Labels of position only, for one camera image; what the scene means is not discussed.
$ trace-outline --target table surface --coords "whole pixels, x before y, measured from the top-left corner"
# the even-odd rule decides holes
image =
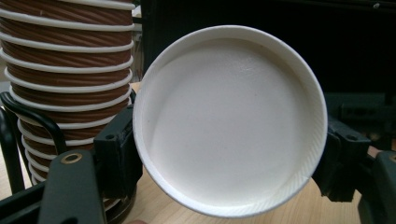
[[[138,90],[138,83],[132,85]],[[3,155],[0,151],[0,200],[9,196]],[[361,195],[356,191],[351,203],[333,203],[322,197],[316,183],[310,179],[307,185],[293,198],[278,208],[254,217],[219,218],[208,217],[184,207],[166,195],[144,169],[137,183],[134,207],[123,223],[143,220],[155,223],[304,223],[304,224],[357,224],[361,223],[358,203]]]

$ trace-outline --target stacked cup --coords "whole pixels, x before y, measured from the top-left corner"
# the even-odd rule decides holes
[[[133,61],[130,1],[2,0],[1,57],[11,96],[53,119],[67,149],[92,149],[93,138],[130,103]],[[18,121],[34,183],[57,156],[37,123]],[[117,200],[104,199],[108,210]]]

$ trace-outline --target stack of paper cups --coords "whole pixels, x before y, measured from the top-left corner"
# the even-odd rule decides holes
[[[133,61],[130,1],[3,0],[1,57],[12,97],[53,119],[67,149],[92,149],[93,138],[130,103]],[[34,183],[57,156],[50,135],[20,118]],[[106,209],[114,201],[105,199]]]

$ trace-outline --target wooden table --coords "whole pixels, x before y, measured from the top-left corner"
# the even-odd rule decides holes
[[[132,85],[138,90],[138,83]],[[2,155],[0,156],[0,199],[10,195],[7,173]],[[311,179],[292,199],[278,208],[246,218],[208,217],[180,205],[167,196],[144,170],[137,183],[134,207],[123,223],[143,220],[155,223],[270,223],[270,224],[358,224],[360,222],[358,203],[361,195],[356,192],[352,203],[333,203],[321,197],[320,191]]]

